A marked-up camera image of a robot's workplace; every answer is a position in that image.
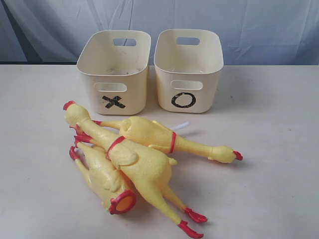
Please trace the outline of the yellow rubber chicken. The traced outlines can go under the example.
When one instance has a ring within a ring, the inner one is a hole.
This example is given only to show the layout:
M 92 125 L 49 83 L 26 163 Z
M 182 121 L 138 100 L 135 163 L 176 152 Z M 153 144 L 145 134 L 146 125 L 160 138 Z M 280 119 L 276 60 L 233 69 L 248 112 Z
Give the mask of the yellow rubber chicken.
M 207 221 L 207 218 L 185 206 L 169 187 L 171 167 L 177 163 L 166 154 L 126 139 L 110 132 L 91 120 L 88 111 L 74 101 L 68 101 L 64 107 L 64 118 L 70 127 L 77 131 L 77 135 L 87 136 L 106 151 L 107 159 L 126 175 L 139 194 L 152 206 L 158 209 L 190 238 L 201 239 L 203 234 L 192 230 L 186 221 L 182 220 L 167 200 L 185 212 L 197 223 Z
M 183 151 L 221 163 L 243 160 L 242 154 L 231 147 L 208 146 L 185 139 L 156 120 L 133 116 L 124 120 L 94 122 L 99 126 L 115 128 L 125 138 L 165 154 Z

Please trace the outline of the headless yellow rubber chicken body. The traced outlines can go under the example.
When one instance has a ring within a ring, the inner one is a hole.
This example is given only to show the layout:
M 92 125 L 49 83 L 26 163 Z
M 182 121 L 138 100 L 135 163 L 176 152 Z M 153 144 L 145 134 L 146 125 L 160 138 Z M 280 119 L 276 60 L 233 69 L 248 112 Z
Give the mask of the headless yellow rubber chicken body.
M 110 214 L 124 214 L 136 204 L 137 197 L 129 178 L 107 159 L 106 151 L 87 136 L 76 135 L 69 155 L 89 188 Z

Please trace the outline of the detached chicken head with tube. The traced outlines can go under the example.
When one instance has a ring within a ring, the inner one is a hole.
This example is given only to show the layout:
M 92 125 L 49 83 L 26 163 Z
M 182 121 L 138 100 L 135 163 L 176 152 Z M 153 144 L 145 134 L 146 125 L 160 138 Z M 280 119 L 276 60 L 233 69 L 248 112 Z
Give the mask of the detached chicken head with tube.
M 178 131 L 178 130 L 181 130 L 181 129 L 185 128 L 185 127 L 188 127 L 189 125 L 190 125 L 189 122 L 184 122 L 184 123 L 181 123 L 179 125 L 172 126 L 170 129 L 172 131 Z

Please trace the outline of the cream bin marked O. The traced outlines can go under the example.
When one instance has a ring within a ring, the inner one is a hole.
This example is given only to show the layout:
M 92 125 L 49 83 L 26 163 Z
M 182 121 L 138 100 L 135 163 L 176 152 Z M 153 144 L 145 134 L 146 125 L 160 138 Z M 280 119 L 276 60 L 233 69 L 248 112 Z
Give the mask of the cream bin marked O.
M 158 103 L 169 112 L 203 113 L 212 107 L 224 66 L 219 36 L 204 29 L 168 29 L 154 55 Z

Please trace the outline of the cream bin marked X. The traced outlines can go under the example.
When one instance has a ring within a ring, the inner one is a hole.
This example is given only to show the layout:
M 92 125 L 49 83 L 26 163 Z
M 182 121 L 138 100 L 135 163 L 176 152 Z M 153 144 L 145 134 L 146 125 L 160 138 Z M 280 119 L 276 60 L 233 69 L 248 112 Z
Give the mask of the cream bin marked X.
M 138 30 L 104 30 L 83 48 L 77 69 L 91 107 L 101 115 L 135 115 L 147 103 L 151 36 Z

